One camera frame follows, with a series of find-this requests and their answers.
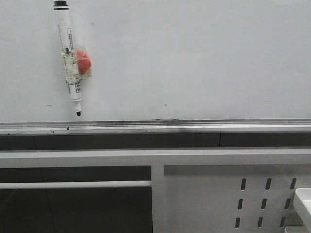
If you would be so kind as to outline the white whiteboard stand frame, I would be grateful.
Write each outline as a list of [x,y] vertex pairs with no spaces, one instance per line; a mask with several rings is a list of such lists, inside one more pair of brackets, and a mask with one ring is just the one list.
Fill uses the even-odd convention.
[[3,233],[281,233],[311,185],[311,150],[0,154]]

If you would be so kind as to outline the white metal storage tray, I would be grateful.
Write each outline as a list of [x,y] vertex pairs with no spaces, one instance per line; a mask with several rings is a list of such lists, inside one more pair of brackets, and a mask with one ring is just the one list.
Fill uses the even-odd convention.
[[311,232],[311,189],[298,188],[295,190],[293,206],[301,218],[302,226],[287,226],[285,233],[310,233]]

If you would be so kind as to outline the white whiteboard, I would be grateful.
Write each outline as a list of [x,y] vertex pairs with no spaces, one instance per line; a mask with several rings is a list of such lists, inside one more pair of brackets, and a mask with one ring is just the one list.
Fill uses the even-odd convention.
[[308,0],[69,0],[77,116],[51,0],[0,3],[0,133],[308,132]]

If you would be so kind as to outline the red round magnet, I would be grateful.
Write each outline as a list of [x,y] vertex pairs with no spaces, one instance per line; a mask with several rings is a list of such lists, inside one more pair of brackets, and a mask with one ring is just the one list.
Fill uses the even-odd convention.
[[80,75],[87,75],[91,72],[91,60],[86,51],[77,50],[75,52],[78,71]]

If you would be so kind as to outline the white whiteboard marker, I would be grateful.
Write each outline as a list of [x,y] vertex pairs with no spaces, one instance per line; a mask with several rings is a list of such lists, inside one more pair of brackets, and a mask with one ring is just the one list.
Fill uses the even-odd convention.
[[69,6],[65,0],[55,0],[53,9],[60,38],[66,84],[69,89],[70,98],[74,103],[75,112],[80,116],[82,101],[80,88],[81,77],[78,70],[76,51],[73,42]]

